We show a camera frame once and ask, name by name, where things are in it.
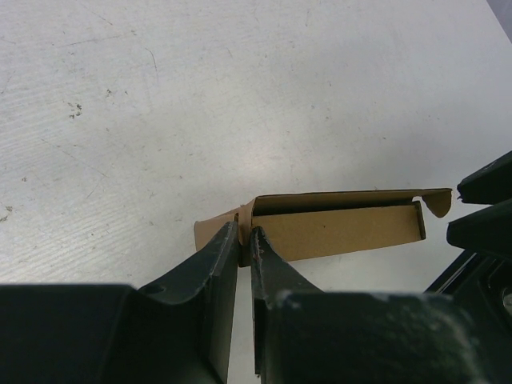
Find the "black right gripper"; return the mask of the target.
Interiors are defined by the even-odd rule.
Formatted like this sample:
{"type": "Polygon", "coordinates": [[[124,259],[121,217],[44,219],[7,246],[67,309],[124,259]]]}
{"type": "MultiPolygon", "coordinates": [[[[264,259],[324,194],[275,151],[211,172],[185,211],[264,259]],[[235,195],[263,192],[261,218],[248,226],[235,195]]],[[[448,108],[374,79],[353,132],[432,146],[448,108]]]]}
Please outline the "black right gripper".
{"type": "Polygon", "coordinates": [[[426,289],[452,297],[490,348],[511,347],[511,167],[508,152],[458,184],[464,203],[492,206],[449,223],[446,240],[465,251],[426,289]]]}

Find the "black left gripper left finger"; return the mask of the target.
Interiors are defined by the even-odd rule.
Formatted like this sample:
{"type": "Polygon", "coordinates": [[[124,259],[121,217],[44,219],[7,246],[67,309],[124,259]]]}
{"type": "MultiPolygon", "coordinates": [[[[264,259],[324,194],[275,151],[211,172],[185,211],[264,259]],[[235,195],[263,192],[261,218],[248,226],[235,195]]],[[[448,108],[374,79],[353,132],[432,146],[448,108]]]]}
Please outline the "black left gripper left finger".
{"type": "Polygon", "coordinates": [[[4,383],[224,383],[238,225],[145,286],[1,288],[4,383]]]}

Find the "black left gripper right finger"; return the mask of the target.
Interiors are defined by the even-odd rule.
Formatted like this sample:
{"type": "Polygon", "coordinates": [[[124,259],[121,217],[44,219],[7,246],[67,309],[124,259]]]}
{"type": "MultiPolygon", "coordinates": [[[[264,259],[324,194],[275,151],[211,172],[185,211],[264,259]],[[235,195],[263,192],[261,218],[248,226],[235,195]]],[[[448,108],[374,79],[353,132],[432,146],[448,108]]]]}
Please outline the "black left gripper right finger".
{"type": "Polygon", "coordinates": [[[325,292],[250,234],[254,368],[264,383],[497,383],[474,322],[440,294],[325,292]]]}

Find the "brown paper box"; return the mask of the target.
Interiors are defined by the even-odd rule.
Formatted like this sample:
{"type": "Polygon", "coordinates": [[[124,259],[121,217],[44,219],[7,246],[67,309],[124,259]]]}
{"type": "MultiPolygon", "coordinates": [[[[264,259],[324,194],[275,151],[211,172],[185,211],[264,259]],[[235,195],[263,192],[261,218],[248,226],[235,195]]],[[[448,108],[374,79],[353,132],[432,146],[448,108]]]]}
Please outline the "brown paper box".
{"type": "Polygon", "coordinates": [[[260,226],[288,262],[320,258],[421,241],[426,237],[422,208],[442,218],[451,201],[447,188],[260,195],[196,222],[194,239],[201,249],[226,222],[236,221],[243,249],[260,226]]]}

